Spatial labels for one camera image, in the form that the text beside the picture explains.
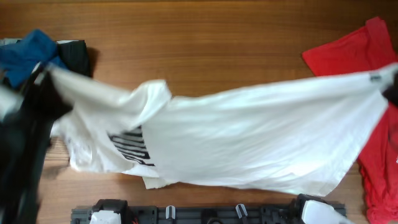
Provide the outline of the white t-shirt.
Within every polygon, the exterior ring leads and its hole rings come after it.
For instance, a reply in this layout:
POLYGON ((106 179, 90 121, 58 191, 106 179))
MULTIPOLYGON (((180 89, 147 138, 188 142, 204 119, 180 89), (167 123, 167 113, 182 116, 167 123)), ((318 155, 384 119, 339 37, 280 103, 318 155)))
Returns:
POLYGON ((56 123, 78 171, 328 195, 387 109, 397 64, 379 70, 172 96, 164 80, 133 91, 47 67, 73 106, 56 123))

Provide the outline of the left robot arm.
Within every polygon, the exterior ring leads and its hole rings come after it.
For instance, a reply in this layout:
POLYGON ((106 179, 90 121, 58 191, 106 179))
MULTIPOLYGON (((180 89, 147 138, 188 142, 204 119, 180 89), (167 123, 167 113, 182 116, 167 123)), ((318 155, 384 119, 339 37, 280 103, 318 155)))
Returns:
POLYGON ((72 110, 49 67, 28 79, 21 107, 1 121, 1 223, 35 223, 40 176, 53 123, 72 110))

